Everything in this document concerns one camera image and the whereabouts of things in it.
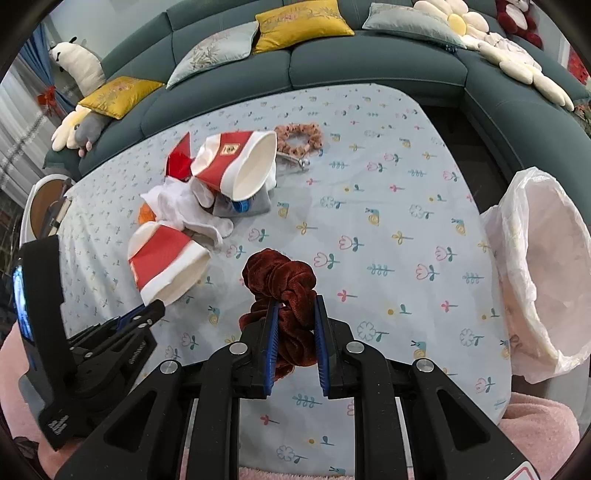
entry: screen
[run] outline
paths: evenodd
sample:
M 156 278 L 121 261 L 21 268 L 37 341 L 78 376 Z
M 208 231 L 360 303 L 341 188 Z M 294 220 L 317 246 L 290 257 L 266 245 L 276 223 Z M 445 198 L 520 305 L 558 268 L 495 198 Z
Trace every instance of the screen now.
M 25 299 L 25 283 L 22 279 L 22 265 L 14 269 L 14 273 L 12 274 L 12 288 L 14 289 L 14 302 L 17 306 L 18 326 L 21 329 L 21 335 L 30 342 L 33 342 L 33 332 L 29 324 L 27 301 Z

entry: red paper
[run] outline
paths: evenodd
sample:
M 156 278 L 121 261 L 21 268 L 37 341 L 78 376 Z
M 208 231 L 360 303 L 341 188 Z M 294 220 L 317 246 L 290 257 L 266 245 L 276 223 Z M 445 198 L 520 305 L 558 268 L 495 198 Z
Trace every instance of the red paper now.
M 191 176 L 191 134 L 187 133 L 174 147 L 166 161 L 166 175 L 182 181 Z

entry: teal sofa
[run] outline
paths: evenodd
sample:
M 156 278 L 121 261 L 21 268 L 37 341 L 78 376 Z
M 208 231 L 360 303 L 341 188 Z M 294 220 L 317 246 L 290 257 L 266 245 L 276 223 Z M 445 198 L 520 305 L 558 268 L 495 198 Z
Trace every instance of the teal sofa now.
M 411 0 L 381 0 L 412 6 Z M 185 0 L 145 24 L 102 61 L 108 79 L 120 75 L 166 83 L 184 55 L 215 32 L 252 21 L 260 12 L 293 0 Z M 467 0 L 502 35 L 495 0 Z M 375 82 L 397 88 L 425 106 L 459 108 L 482 137 L 507 180 L 537 166 L 556 176 L 591 223 L 591 140 L 564 109 L 546 101 L 484 61 L 419 41 L 361 30 L 371 0 L 339 0 L 354 37 L 321 38 L 198 74 L 171 90 L 156 90 L 126 117 L 113 121 L 83 159 L 49 151 L 47 166 L 67 168 L 79 179 L 132 145 L 192 117 L 256 97 L 337 83 Z M 558 63 L 521 38 L 544 73 L 575 104 L 585 88 Z

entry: red paper cup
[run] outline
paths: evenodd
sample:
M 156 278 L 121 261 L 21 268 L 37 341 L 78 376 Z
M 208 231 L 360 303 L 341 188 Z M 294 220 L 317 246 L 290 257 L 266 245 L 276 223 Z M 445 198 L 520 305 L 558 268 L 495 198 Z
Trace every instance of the red paper cup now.
M 174 228 L 147 222 L 129 239 L 129 266 L 145 305 L 170 305 L 197 283 L 211 254 Z
M 191 163 L 191 173 L 234 202 L 258 192 L 277 154 L 275 132 L 229 132 L 207 137 Z

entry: stuffed animal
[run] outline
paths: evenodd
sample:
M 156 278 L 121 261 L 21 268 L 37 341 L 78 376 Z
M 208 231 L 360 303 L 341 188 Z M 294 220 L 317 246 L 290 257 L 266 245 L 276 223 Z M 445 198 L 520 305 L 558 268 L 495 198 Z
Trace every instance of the stuffed animal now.
M 54 151 L 59 152 L 64 147 L 71 149 L 78 148 L 78 144 L 74 138 L 76 132 L 75 127 L 84 120 L 89 112 L 90 109 L 76 105 L 76 110 L 68 113 L 61 122 L 61 125 L 56 128 L 56 131 L 51 136 L 51 147 Z
M 86 97 L 105 84 L 105 73 L 99 59 L 81 45 L 75 44 L 75 41 L 76 37 L 69 42 L 58 43 L 49 51 L 49 55 L 61 71 L 65 70 L 72 76 Z
M 500 7 L 499 2 L 507 3 L 504 0 L 497 0 L 497 8 Z M 535 27 L 535 23 L 526 20 L 522 13 L 523 8 L 527 7 L 526 11 L 529 9 L 527 0 L 510 0 L 510 2 L 506 6 L 507 14 L 510 12 L 511 18 L 518 18 L 515 13 L 515 11 L 518 11 L 523 17 L 523 22 L 518 18 L 521 25 L 525 24 L 527 28 L 529 28 L 529 25 Z M 518 9 L 514 4 L 519 5 L 521 9 Z M 528 51 L 498 33 L 489 33 L 489 25 L 486 19 L 478 12 L 469 12 L 463 0 L 418 0 L 414 4 L 414 8 L 447 21 L 450 28 L 460 36 L 468 50 L 480 52 L 482 57 L 499 67 L 503 73 L 514 80 L 526 85 L 533 85 L 547 100 L 555 105 L 562 106 L 569 112 L 574 111 L 573 101 L 568 94 L 555 81 L 542 74 L 542 67 L 531 57 Z M 528 34 L 525 39 L 534 43 L 537 35 L 529 31 L 525 33 Z
M 496 0 L 496 19 L 503 30 L 543 50 L 542 39 L 535 33 L 538 26 L 528 15 L 529 10 L 530 0 Z
M 79 125 L 76 125 L 74 140 L 80 147 L 78 150 L 80 158 L 84 157 L 87 151 L 92 150 L 92 145 L 99 139 L 100 134 L 111 120 L 113 119 L 110 116 L 90 112 Z

